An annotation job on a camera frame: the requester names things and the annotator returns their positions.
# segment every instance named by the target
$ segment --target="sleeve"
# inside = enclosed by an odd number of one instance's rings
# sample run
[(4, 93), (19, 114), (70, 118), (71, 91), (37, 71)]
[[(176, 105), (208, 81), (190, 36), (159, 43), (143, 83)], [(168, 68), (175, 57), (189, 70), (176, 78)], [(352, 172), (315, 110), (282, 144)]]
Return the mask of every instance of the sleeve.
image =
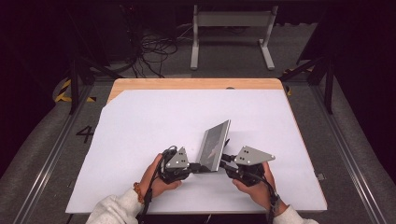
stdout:
[(274, 218), (274, 224), (318, 224), (313, 219), (303, 219), (296, 210), (289, 205), (281, 215)]
[(110, 195), (99, 202), (87, 223), (128, 223), (137, 224), (136, 216), (143, 205), (137, 200), (134, 189), (128, 189), (120, 197)]

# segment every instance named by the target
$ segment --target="table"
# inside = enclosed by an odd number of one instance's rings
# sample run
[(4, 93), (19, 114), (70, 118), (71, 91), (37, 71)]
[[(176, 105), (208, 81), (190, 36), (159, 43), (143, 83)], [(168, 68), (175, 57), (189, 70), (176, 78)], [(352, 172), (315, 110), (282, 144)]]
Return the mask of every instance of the table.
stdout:
[[(230, 87), (236, 90), (224, 90)], [(236, 154), (243, 143), (265, 148), (276, 155), (270, 165), (286, 202), (299, 211), (327, 209), (279, 80), (154, 78), (114, 83), (66, 213), (90, 213), (107, 195), (122, 194), (141, 178), (155, 155), (171, 145), (185, 147), (193, 161), (204, 131), (225, 118), (232, 120), (226, 153)], [(154, 199), (148, 210), (149, 214), (262, 212), (223, 170), (190, 175), (180, 188)]]

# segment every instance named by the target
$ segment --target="tablet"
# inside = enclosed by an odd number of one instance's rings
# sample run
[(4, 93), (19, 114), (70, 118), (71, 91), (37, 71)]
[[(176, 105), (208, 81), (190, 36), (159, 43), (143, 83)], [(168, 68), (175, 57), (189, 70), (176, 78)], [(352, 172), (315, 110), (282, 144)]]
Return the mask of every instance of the tablet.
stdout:
[(219, 169), (221, 154), (227, 140), (230, 120), (206, 130), (201, 149), (198, 154), (198, 162), (201, 164), (200, 173), (216, 172)]

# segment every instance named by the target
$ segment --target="white board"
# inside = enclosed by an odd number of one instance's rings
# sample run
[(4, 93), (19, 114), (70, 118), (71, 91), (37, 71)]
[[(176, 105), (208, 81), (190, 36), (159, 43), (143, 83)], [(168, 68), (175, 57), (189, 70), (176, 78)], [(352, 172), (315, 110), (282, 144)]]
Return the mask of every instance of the white board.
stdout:
[[(158, 153), (185, 147), (197, 161), (205, 130), (231, 120), (224, 153), (250, 146), (276, 156), (270, 167), (285, 203), (299, 211), (327, 209), (304, 141), (282, 90), (124, 91), (104, 107), (66, 213), (90, 213), (107, 195), (121, 195)], [(149, 214), (257, 213), (223, 169), (190, 175), (150, 204)]]

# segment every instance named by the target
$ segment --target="gray floor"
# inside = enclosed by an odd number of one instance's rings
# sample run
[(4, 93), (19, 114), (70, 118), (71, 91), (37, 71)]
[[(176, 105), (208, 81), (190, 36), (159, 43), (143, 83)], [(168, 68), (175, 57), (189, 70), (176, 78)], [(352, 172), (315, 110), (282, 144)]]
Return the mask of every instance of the gray floor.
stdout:
[[(295, 62), (315, 25), (275, 27), (270, 39), (269, 50), (276, 69), (268, 71), (258, 46), (261, 29), (248, 28), (240, 35), (224, 29), (202, 32), (200, 39), (199, 68), (190, 70), (191, 41), (183, 40), (176, 54), (163, 63), (162, 73), (166, 77), (280, 77), (282, 71), (295, 67)], [(145, 68), (145, 75), (154, 77)], [(124, 76), (133, 77), (132, 71)], [(356, 121), (340, 87), (335, 83), (333, 93), (333, 115), (328, 116), (318, 101), (317, 89), (304, 82), (300, 75), (286, 83), (291, 88), (290, 105), (305, 141), (309, 156), (318, 174), (328, 202), (328, 211), (318, 214), (302, 214), (320, 223), (396, 223), (396, 187), (379, 164), (359, 123)], [(95, 103), (85, 103), (64, 141), (62, 154), (51, 170), (48, 182), (38, 192), (32, 212), (26, 218), (29, 223), (66, 223), (69, 215), (64, 213), (74, 181), (89, 150), (90, 141), (76, 135), (87, 126), (93, 130), (98, 122), (101, 108), (106, 104), (112, 81), (102, 78), (95, 82), (90, 96), (97, 97)], [(57, 142), (64, 124), (70, 118), (70, 103), (59, 102), (37, 125), (26, 139), (18, 155), (0, 181), (0, 223), (12, 223), (24, 200), (35, 183), (47, 157)], [(364, 203), (353, 171), (346, 165), (339, 141), (332, 131), (329, 118), (334, 119), (343, 139), (361, 171), (363, 180), (371, 190), (383, 217), (375, 221)], [(73, 216), (70, 223), (84, 223), (87, 216)]]

